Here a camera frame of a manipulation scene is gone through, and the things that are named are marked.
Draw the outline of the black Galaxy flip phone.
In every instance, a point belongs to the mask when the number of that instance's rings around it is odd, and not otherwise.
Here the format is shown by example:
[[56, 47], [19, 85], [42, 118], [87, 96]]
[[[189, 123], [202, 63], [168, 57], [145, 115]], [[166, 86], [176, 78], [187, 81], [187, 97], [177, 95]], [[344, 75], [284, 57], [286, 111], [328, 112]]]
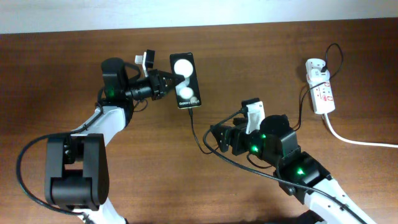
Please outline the black Galaxy flip phone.
[[174, 74], [184, 77], [184, 81], [175, 86], [178, 108], [188, 109], [201, 106], [193, 54], [191, 52], [171, 54], [170, 65]]

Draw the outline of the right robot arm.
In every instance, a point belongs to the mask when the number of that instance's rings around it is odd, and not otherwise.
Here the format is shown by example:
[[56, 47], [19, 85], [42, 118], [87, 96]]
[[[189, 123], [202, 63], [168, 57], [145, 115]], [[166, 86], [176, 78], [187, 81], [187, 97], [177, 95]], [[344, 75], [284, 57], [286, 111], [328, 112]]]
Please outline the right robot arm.
[[286, 115], [266, 117], [250, 134], [244, 131], [247, 125], [244, 118], [236, 118], [233, 126], [220, 122], [210, 127], [220, 147], [217, 156], [230, 149], [235, 156], [254, 155], [274, 167], [270, 179], [308, 208], [298, 217], [299, 223], [373, 223], [330, 172], [301, 150]]

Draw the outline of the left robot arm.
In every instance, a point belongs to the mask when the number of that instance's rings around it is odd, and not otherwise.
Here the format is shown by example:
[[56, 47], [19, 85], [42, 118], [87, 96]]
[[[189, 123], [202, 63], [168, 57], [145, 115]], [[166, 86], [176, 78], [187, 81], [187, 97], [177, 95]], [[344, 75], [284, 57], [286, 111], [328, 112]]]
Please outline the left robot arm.
[[103, 61], [104, 87], [94, 114], [79, 128], [53, 134], [47, 141], [45, 199], [56, 211], [84, 223], [127, 223], [108, 197], [106, 145], [130, 123], [135, 101], [159, 100], [185, 79], [159, 70], [129, 78], [128, 67], [140, 70], [121, 58]]

